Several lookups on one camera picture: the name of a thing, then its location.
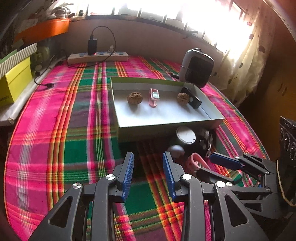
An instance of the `yellow box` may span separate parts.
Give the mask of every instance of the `yellow box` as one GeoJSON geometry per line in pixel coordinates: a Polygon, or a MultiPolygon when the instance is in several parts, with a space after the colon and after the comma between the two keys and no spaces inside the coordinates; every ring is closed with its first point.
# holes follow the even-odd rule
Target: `yellow box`
{"type": "Polygon", "coordinates": [[[0,79],[0,106],[14,103],[32,80],[30,64],[30,57],[28,57],[0,79]]]}

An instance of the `white round lid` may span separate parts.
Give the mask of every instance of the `white round lid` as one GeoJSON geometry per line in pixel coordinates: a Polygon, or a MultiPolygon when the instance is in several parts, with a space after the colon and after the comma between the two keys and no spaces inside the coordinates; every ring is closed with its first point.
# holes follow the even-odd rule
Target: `white round lid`
{"type": "Polygon", "coordinates": [[[180,141],[186,144],[193,144],[196,139],[194,131],[186,126],[178,127],[176,130],[176,135],[180,141]]]}

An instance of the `white power strip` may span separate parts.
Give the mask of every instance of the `white power strip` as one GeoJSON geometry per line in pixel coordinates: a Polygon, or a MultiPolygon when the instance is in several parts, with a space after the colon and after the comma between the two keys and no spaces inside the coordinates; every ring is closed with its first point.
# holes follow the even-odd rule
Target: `white power strip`
{"type": "MultiPolygon", "coordinates": [[[[97,52],[93,55],[88,55],[87,53],[75,53],[68,57],[69,64],[79,64],[86,62],[99,62],[103,61],[110,55],[108,52],[97,52]]],[[[126,52],[114,52],[107,61],[127,61],[128,54],[126,52]]]]}

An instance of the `plaid tablecloth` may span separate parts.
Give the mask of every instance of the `plaid tablecloth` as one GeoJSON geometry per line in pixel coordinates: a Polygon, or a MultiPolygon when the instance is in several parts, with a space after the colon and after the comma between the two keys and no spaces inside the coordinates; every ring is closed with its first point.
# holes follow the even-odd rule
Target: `plaid tablecloth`
{"type": "MultiPolygon", "coordinates": [[[[130,57],[127,62],[105,62],[74,69],[56,66],[25,106],[13,133],[4,176],[8,220],[22,240],[28,240],[43,217],[74,183],[97,182],[122,163],[126,151],[135,154],[132,186],[125,204],[114,207],[117,240],[180,240],[183,203],[168,196],[157,141],[119,145],[111,112],[110,77],[145,77],[173,80],[168,72],[180,66],[168,61],[130,57]]],[[[215,130],[212,151],[266,158],[267,153],[239,111],[211,84],[202,91],[225,116],[215,130]]],[[[256,184],[240,171],[217,165],[213,170],[256,184]]],[[[206,215],[207,239],[210,239],[206,215]]]]}

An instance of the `metal screw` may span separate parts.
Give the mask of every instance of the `metal screw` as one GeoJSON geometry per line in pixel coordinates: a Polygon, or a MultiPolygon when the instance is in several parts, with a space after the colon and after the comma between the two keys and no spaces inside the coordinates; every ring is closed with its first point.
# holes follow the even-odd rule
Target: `metal screw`
{"type": "Polygon", "coordinates": [[[191,175],[185,173],[185,174],[182,175],[182,178],[185,179],[185,180],[190,180],[191,179],[191,175]]]}
{"type": "Polygon", "coordinates": [[[223,188],[223,187],[225,187],[225,183],[222,182],[222,181],[217,181],[217,182],[216,182],[216,185],[217,185],[217,187],[219,187],[219,188],[223,188]]]}
{"type": "Polygon", "coordinates": [[[106,179],[107,180],[113,180],[115,178],[115,176],[113,175],[113,174],[108,174],[107,176],[106,176],[106,179]]]}
{"type": "Polygon", "coordinates": [[[74,183],[74,184],[72,185],[72,187],[73,187],[74,189],[78,189],[78,188],[81,188],[81,184],[80,184],[80,183],[74,183]]]}

